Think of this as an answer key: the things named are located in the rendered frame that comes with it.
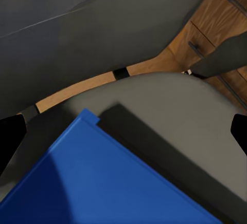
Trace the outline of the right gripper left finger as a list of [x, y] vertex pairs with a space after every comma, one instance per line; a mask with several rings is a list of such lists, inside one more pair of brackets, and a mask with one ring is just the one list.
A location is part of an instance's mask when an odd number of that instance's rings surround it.
[[23, 115], [0, 120], [0, 175], [27, 133]]

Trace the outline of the folder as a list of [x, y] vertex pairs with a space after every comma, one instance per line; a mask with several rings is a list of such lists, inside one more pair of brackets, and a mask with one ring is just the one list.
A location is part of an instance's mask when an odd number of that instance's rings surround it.
[[0, 224], [237, 224], [84, 109], [0, 202]]

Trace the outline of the swivel chair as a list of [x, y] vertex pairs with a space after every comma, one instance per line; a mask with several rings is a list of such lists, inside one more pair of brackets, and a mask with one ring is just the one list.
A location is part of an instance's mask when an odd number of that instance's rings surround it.
[[[0, 202], [86, 108], [237, 224], [247, 224], [247, 113], [205, 79], [247, 65], [247, 31], [183, 72], [129, 75], [179, 35], [204, 0], [0, 0], [0, 120], [27, 133], [0, 175]], [[37, 103], [104, 73], [115, 80], [40, 113]]]

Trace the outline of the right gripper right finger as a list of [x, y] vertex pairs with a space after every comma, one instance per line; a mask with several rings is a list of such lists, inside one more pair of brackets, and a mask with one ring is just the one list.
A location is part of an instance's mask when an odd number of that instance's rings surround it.
[[240, 114], [234, 115], [231, 133], [247, 155], [247, 116]]

